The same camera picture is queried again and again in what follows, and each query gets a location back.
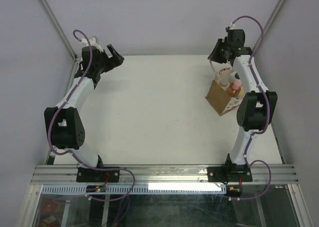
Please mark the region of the peach pink-capped bottle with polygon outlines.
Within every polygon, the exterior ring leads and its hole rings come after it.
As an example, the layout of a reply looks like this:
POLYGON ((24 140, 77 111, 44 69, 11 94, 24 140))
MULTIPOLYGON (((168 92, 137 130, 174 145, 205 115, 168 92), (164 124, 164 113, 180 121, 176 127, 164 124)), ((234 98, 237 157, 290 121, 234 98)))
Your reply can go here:
POLYGON ((226 93, 231 98, 242 99, 244 96, 244 87, 239 80, 234 81, 229 85, 226 90, 226 93))

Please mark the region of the brown canvas bag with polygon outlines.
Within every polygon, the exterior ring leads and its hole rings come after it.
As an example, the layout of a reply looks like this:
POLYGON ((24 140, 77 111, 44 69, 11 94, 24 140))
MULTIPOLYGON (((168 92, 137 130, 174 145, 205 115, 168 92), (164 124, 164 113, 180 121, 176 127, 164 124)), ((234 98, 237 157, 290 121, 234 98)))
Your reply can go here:
POLYGON ((234 72, 232 67, 223 68, 216 72, 215 79, 212 80, 210 89, 206 95, 206 100, 219 116, 236 109, 242 99, 231 98, 226 93, 229 87, 229 76, 234 72))

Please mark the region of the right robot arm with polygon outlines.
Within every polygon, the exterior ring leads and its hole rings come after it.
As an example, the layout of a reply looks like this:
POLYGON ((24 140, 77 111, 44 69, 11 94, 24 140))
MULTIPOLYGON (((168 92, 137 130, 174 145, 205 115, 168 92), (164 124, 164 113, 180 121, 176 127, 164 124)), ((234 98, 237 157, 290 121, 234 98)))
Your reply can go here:
POLYGON ((244 98, 237 109, 239 132, 232 151, 228 154, 223 176, 235 180, 250 167, 250 147, 257 135, 266 132, 277 104, 276 92, 270 91, 262 81, 255 65, 253 51, 245 46, 246 35, 242 29, 229 29, 224 38, 218 39, 208 60, 229 63, 235 70, 244 89, 244 98))

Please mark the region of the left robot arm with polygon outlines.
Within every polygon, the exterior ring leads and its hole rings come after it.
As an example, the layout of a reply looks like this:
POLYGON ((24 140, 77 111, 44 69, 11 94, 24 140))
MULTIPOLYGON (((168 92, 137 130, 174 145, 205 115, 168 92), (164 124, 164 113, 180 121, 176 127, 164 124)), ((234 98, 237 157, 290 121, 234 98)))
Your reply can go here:
POLYGON ((51 151, 58 156, 72 155, 82 167, 88 168, 87 176, 93 181, 100 181, 105 170, 101 157, 85 143, 86 132, 79 112, 102 74, 122 65, 125 60, 111 44, 107 45, 107 50, 110 55, 98 44, 83 47, 70 89, 58 104, 44 111, 51 151))

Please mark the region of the white bottle grey cap rear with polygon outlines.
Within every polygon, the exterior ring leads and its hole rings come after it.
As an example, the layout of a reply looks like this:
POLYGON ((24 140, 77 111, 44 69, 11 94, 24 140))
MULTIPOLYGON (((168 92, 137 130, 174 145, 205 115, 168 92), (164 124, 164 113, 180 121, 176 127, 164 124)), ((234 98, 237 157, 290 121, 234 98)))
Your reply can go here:
POLYGON ((229 83, 230 84, 234 83, 235 81, 241 82, 240 77, 236 71, 232 72, 229 76, 229 83))

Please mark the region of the small green-lit circuit board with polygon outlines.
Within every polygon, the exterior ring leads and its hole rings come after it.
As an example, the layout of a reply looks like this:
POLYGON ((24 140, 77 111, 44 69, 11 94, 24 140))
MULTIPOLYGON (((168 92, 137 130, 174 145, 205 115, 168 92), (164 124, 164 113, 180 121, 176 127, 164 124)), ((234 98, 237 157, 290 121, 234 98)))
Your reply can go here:
POLYGON ((107 186, 88 186, 86 188, 87 193, 105 193, 107 186))

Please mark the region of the black orange connector box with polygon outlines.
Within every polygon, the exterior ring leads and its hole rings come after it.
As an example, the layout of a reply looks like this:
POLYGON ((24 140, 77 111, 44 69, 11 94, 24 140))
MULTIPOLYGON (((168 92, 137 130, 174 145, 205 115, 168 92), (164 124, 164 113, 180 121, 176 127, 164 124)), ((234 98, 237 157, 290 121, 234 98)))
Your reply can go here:
POLYGON ((240 186, 227 186, 225 196, 239 198, 242 195, 242 191, 242 187, 240 186))

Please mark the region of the right aluminium frame post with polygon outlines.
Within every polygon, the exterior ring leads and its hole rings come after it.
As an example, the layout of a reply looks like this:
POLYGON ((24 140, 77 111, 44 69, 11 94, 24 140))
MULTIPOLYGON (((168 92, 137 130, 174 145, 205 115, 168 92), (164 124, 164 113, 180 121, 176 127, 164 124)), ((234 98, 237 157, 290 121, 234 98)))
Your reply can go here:
POLYGON ((283 6, 285 5, 287 0, 278 0, 270 17, 268 18, 265 26, 264 26, 264 37, 270 32, 275 20, 277 19, 280 11, 282 10, 283 6))

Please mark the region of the aluminium frame post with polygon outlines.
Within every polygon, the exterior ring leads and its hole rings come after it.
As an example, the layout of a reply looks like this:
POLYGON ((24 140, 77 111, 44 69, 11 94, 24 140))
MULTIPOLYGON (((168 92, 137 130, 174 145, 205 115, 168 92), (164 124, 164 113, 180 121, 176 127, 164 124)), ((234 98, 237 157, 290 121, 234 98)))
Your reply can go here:
POLYGON ((282 10, 283 6, 285 5, 287 0, 278 0, 270 17, 268 18, 265 26, 264 26, 264 37, 270 32, 275 20, 277 19, 280 11, 282 10))
POLYGON ((57 36, 59 37, 60 41, 62 42, 63 46, 65 47, 67 53, 73 60, 76 60, 77 54, 75 53, 74 49, 72 48, 68 38, 65 35, 60 23, 58 22, 52 8, 50 7, 47 0, 38 0, 39 4, 41 5, 42 9, 44 10, 48 20, 50 21, 53 29, 55 30, 57 36))

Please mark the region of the left aluminium frame post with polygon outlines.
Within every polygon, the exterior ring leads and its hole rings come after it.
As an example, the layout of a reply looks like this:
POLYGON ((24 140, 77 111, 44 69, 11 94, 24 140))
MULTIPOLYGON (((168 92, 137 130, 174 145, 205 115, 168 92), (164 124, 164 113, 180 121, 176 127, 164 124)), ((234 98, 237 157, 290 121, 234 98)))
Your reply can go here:
POLYGON ((76 60, 77 54, 75 53, 74 49, 72 48, 68 38, 65 35, 60 23, 58 22, 52 8, 50 7, 47 0, 38 0, 39 4, 41 5, 42 9, 44 10, 48 20, 50 21, 53 29, 55 30, 57 36, 59 37, 60 41, 62 42, 63 46, 65 47, 67 53, 73 60, 76 60))

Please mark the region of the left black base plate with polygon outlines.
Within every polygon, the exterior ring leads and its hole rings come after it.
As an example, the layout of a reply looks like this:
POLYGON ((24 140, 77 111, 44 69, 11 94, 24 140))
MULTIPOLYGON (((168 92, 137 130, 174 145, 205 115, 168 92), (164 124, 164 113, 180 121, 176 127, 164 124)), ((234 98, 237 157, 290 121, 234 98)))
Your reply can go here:
POLYGON ((107 169, 97 171, 89 168, 78 168, 76 182, 78 183, 118 183, 120 179, 120 171, 118 169, 107 169))

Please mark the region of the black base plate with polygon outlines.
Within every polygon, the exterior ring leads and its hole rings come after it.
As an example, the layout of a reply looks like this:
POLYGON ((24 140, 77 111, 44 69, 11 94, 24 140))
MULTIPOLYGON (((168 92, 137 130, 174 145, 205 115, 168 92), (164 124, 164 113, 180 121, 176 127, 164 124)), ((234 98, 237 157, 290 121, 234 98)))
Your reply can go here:
POLYGON ((251 170, 247 166, 235 168, 227 166, 210 166, 207 168, 208 181, 227 184, 229 182, 252 182, 251 170))
POLYGON ((107 169, 97 171, 89 168, 78 168, 76 182, 78 183, 118 183, 120 179, 120 171, 118 169, 107 169))

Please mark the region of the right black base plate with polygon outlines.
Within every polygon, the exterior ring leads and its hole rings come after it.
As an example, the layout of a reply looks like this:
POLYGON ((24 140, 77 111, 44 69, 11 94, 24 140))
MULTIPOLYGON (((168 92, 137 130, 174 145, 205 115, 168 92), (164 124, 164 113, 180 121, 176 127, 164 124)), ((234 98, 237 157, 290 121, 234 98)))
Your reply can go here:
POLYGON ((227 184, 229 182, 252 182, 251 170, 247 166, 235 168, 227 166, 210 166, 207 168, 208 181, 227 184))

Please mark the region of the aluminium front rail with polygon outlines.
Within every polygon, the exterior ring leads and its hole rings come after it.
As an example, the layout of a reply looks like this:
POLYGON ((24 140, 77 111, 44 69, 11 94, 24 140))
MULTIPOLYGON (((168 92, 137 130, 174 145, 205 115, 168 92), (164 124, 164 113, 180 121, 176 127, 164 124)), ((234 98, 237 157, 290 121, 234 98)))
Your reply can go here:
MULTIPOLYGON (((107 169, 118 169, 121 185, 143 185, 148 183, 206 183, 207 168, 219 165, 107 165, 107 169)), ((37 165, 31 183, 36 185, 62 184, 102 184, 78 183, 76 177, 79 165, 37 165)), ((252 182, 229 182, 229 185, 286 185, 297 184, 298 177, 294 166, 287 164, 253 164, 250 167, 252 182)))

